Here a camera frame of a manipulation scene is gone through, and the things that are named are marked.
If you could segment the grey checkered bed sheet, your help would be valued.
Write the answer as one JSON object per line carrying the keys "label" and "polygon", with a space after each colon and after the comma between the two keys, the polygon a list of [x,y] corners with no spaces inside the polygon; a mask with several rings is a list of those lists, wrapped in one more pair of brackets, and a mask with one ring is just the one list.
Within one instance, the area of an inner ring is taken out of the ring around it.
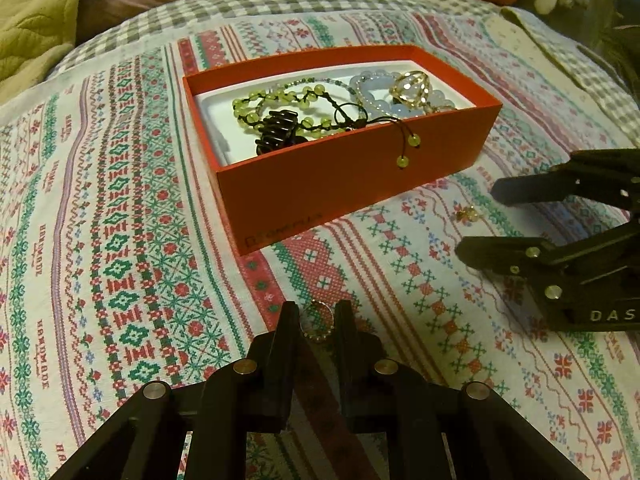
{"label": "grey checkered bed sheet", "polygon": [[560,72],[574,81],[576,87],[587,92],[632,142],[639,142],[639,113],[635,110],[637,105],[623,88],[622,81],[611,65],[588,48],[555,32],[534,14],[517,8],[499,8],[482,0],[177,0],[144,11],[80,44],[65,55],[50,70],[49,75],[53,77],[66,72],[90,58],[144,37],[163,34],[168,29],[191,23],[205,23],[217,16],[240,18],[364,10],[424,11],[437,16],[462,16],[478,20],[499,15],[521,27]]}

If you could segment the black claw hair clip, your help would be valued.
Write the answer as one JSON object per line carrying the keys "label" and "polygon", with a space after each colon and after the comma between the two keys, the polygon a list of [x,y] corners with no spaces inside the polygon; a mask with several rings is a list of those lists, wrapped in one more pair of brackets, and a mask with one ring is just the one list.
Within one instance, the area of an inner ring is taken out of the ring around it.
{"label": "black claw hair clip", "polygon": [[306,143],[306,136],[298,133],[301,125],[295,112],[273,110],[257,126],[256,154],[265,155]]}

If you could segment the red jewelry box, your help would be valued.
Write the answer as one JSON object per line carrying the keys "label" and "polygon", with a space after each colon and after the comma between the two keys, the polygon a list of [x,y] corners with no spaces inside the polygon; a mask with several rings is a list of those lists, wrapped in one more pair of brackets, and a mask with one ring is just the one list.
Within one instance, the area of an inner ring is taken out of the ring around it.
{"label": "red jewelry box", "polygon": [[[364,70],[423,70],[454,110],[382,122],[257,155],[231,102],[298,77],[349,81]],[[469,168],[502,104],[417,46],[307,50],[183,79],[209,180],[234,251],[244,256],[380,200]]]}

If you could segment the small gold flower earring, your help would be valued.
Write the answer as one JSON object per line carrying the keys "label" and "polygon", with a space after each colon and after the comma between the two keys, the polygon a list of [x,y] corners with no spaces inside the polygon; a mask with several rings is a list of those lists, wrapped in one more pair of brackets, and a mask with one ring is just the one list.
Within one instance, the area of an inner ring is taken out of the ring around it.
{"label": "small gold flower earring", "polygon": [[474,223],[482,218],[482,215],[475,209],[474,206],[461,207],[454,214],[457,222],[462,223]]}

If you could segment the patterned embroidered cloth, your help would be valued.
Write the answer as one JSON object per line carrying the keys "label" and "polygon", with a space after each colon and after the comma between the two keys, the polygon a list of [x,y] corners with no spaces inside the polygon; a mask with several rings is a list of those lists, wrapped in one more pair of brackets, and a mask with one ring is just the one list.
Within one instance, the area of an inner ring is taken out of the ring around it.
{"label": "patterned embroidered cloth", "polygon": [[[238,257],[181,89],[194,70],[345,44],[413,42],[502,110],[470,169]],[[623,221],[571,198],[511,209],[489,190],[620,128],[499,15],[215,18],[95,58],[1,112],[1,474],[45,479],[143,384],[200,382],[244,356],[285,300],[350,300],[427,379],[479,380],[587,476],[639,474],[639,346],[550,332],[522,281],[454,255],[467,235],[563,244]],[[457,222],[461,207],[482,218]]]}

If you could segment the beige quilted blanket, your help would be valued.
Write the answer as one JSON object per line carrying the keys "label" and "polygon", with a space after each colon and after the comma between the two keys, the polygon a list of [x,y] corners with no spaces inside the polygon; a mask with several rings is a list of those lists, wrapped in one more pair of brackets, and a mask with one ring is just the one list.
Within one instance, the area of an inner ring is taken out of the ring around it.
{"label": "beige quilted blanket", "polygon": [[1,0],[1,102],[46,78],[76,44],[80,0]]}

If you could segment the ring earring with pearl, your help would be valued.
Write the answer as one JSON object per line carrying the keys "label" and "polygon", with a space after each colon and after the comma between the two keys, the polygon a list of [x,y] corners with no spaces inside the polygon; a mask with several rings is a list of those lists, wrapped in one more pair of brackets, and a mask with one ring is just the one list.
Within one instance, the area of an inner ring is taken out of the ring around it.
{"label": "ring earring with pearl", "polygon": [[323,342],[333,334],[334,311],[322,301],[314,300],[300,311],[300,331],[312,342]]}

